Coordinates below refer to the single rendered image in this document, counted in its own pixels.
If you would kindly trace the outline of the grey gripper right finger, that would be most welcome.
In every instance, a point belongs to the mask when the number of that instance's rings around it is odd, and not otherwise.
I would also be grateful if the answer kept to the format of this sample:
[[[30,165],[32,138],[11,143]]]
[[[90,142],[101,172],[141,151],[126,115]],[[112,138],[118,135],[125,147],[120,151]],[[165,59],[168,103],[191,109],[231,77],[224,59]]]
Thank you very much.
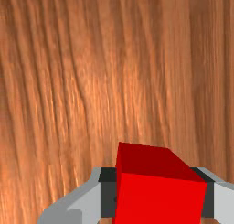
[[[219,224],[234,224],[234,184],[205,167],[192,167],[192,170],[207,183],[201,217],[213,218]]]

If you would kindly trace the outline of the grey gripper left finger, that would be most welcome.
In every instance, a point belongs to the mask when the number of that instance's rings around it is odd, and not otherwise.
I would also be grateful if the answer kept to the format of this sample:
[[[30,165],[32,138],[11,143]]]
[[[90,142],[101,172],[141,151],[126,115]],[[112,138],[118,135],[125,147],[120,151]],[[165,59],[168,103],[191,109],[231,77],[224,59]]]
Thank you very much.
[[[98,224],[116,209],[116,168],[95,167],[90,179],[46,208],[37,224]]]

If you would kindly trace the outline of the red cube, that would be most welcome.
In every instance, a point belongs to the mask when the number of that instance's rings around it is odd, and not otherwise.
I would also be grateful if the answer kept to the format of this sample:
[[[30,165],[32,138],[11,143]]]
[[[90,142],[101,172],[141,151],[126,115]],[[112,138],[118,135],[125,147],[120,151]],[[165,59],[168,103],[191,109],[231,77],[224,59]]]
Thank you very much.
[[[120,143],[112,224],[200,224],[207,184],[170,149]]]

